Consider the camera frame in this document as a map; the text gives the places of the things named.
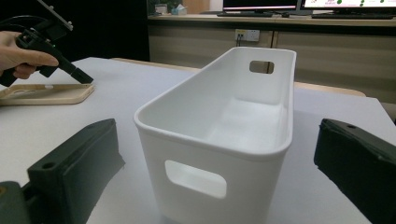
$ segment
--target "monitor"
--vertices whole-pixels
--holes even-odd
[[[223,11],[296,10],[298,0],[223,0]]]
[[[395,0],[303,0],[301,9],[333,10],[335,13],[388,13],[396,12]]]

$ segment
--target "white plastic bin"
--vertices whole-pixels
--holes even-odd
[[[230,49],[136,111],[166,217],[185,224],[265,221],[292,138],[295,59],[284,49]],[[251,72],[257,62],[273,63],[272,74]]]

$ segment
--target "white table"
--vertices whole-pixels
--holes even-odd
[[[97,58],[75,65],[94,78],[95,91],[83,103],[0,107],[0,181],[26,184],[26,169],[34,162],[86,125],[114,118],[126,165],[107,185],[88,223],[173,224],[156,207],[133,114],[192,72]],[[63,71],[17,83],[77,84]],[[313,163],[318,126],[323,118],[339,119],[393,145],[396,127],[373,98],[295,88],[294,101],[293,142],[267,223],[369,223]]]

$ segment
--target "wall outlet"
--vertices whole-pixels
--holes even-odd
[[[247,40],[248,30],[235,30],[235,40]]]
[[[246,41],[259,41],[260,30],[248,30],[246,34]]]

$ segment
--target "computer screen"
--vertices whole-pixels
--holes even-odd
[[[396,0],[303,0],[302,8],[313,10],[364,10],[391,11],[396,9]]]
[[[295,10],[298,0],[223,0],[223,11]]]

